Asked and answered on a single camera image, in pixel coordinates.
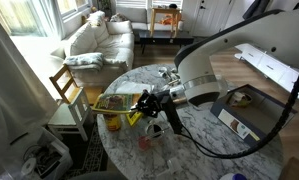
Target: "marble table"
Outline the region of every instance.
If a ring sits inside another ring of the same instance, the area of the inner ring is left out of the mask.
[[[150,83],[157,91],[167,82],[158,75],[158,67],[173,68],[173,65],[150,65],[131,70],[116,79],[105,93],[114,93],[123,81]],[[189,129],[194,139],[218,153],[235,153],[247,149],[240,137],[211,112],[212,104],[199,108],[188,106],[178,109],[182,123]],[[169,126],[163,112],[155,119],[164,126]],[[244,174],[248,179],[278,179],[283,163],[282,145],[276,137],[260,151],[249,156],[223,160],[210,158],[197,150],[192,141],[174,135],[167,130],[163,135],[163,144],[141,151],[137,137],[144,133],[148,118],[141,120],[135,127],[130,127],[122,116],[119,131],[110,132],[102,115],[98,115],[98,129],[103,146],[111,161],[128,179],[156,179],[168,169],[167,160],[176,158],[181,170],[170,179],[219,179],[224,174],[233,172]]]

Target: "box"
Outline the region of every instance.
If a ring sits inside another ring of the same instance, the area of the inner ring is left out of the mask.
[[[235,92],[251,96],[250,104],[246,107],[230,106],[230,98]],[[272,130],[283,109],[284,104],[282,102],[247,84],[219,98],[214,102],[210,111],[248,145],[254,146]],[[296,113],[295,110],[290,112],[286,124]]]

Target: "black rug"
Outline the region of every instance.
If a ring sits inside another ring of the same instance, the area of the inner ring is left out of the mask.
[[[73,165],[61,179],[70,179],[94,171],[106,171],[108,155],[104,150],[97,122],[84,125],[88,141],[84,142],[80,134],[63,134],[62,142],[69,148]]]

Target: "floor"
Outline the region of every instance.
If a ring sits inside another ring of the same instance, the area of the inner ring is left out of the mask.
[[[137,68],[149,64],[170,64],[179,51],[179,46],[146,46],[146,51],[141,54],[139,44],[135,45],[135,59],[133,67]],[[211,64],[215,74],[220,74],[225,79],[232,81],[238,86],[251,84],[274,98],[286,102],[289,93],[277,85],[275,82],[267,79],[263,74],[253,68],[245,61],[240,61],[234,57],[239,50],[230,48],[211,56]],[[297,100],[294,109],[298,111],[293,120],[280,131],[279,135],[283,144],[284,162],[286,163],[292,156],[299,159],[299,100]],[[117,170],[112,162],[108,162],[108,171]]]

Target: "window blind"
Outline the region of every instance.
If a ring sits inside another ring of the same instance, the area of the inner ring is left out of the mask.
[[[176,4],[178,8],[182,8],[182,1],[183,0],[170,0],[170,1],[162,1],[162,0],[152,0],[152,6],[156,7],[158,5],[165,5],[169,6],[169,4]]]
[[[116,0],[117,7],[146,8],[146,0]]]

